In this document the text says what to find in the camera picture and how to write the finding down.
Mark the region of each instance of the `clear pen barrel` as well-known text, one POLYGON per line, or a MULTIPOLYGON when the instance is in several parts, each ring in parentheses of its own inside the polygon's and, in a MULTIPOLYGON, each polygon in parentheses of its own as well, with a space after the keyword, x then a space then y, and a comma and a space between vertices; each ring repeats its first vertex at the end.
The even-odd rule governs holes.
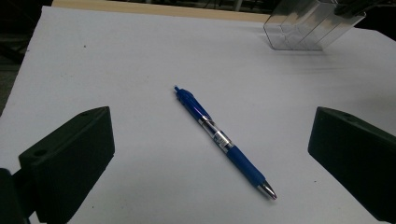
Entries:
POLYGON ((216 126, 216 123, 213 122, 213 120, 208 119, 207 117, 202 117, 199 119, 199 123, 225 153, 227 153, 228 150, 233 147, 233 142, 231 139, 228 138, 227 135, 216 126))

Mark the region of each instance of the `pen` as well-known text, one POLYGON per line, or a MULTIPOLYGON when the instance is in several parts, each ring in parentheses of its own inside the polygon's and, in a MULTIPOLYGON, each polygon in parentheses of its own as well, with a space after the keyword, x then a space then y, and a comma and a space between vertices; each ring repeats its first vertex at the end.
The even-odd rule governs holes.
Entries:
POLYGON ((207 133, 209 133, 210 137, 213 138, 215 143, 223 150, 239 171, 244 174, 250 184, 259 191, 267 193, 271 198, 276 199, 276 194, 265 180, 264 175, 254 167, 241 150, 233 144, 230 138, 216 126, 215 122, 213 122, 212 118, 210 118, 209 114, 198 101, 195 100, 194 96, 189 91, 179 89, 178 86, 175 86, 175 91, 177 99, 186 107, 207 133))

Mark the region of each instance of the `wooden edge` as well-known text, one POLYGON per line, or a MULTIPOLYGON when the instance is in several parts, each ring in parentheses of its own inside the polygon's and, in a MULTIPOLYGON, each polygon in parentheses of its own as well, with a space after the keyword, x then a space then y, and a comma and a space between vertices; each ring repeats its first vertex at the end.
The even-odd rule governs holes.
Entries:
POLYGON ((151 15, 205 18, 227 21, 257 21, 265 23, 269 15, 221 11, 193 7, 169 7, 150 4, 113 2, 104 0, 54 0, 53 7, 86 9, 111 12, 129 12, 151 15))

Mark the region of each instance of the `pen grip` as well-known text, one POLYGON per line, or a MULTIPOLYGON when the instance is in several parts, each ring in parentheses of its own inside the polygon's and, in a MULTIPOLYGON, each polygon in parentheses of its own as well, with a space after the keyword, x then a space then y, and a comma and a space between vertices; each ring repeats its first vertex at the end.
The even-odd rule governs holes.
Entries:
POLYGON ((226 155, 254 187, 258 187, 264 182, 264 175, 254 167, 237 146, 230 148, 226 155))

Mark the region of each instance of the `black plastic block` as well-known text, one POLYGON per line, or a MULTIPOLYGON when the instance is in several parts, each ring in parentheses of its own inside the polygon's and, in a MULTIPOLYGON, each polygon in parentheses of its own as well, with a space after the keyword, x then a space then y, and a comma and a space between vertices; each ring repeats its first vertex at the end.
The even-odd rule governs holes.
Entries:
POLYGON ((376 219, 396 223, 396 137, 318 107, 308 152, 376 219))

